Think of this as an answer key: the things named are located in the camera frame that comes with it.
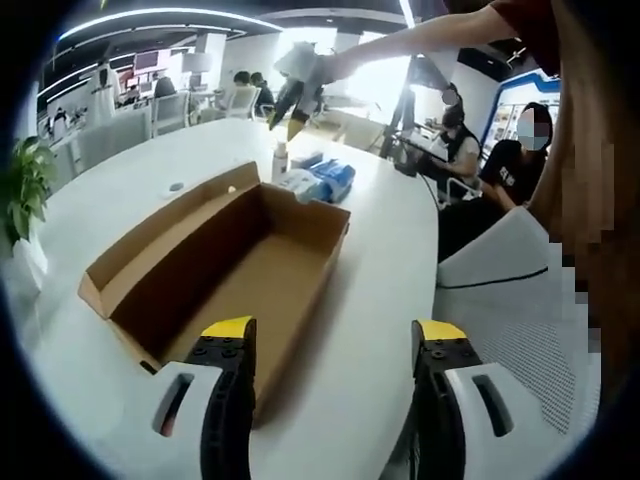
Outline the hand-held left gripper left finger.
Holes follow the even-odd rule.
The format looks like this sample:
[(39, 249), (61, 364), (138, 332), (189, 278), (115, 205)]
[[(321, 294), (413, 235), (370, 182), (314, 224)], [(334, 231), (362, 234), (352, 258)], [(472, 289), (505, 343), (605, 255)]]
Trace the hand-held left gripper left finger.
[(249, 479), (257, 321), (206, 327), (173, 375), (152, 421), (160, 436), (150, 479)]

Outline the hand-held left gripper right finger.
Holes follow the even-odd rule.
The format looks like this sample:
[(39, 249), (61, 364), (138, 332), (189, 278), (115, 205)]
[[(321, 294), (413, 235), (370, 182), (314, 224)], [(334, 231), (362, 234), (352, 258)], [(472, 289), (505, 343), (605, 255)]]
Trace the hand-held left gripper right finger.
[(415, 320), (411, 332), (411, 478), (536, 477), (537, 424), (522, 386), (450, 323)]

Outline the person's right hand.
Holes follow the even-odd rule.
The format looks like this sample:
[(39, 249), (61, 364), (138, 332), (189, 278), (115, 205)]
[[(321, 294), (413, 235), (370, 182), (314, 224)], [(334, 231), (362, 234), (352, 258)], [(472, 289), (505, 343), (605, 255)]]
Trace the person's right hand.
[(354, 48), (322, 56), (321, 60), (324, 85), (344, 80), (359, 68), (358, 55)]

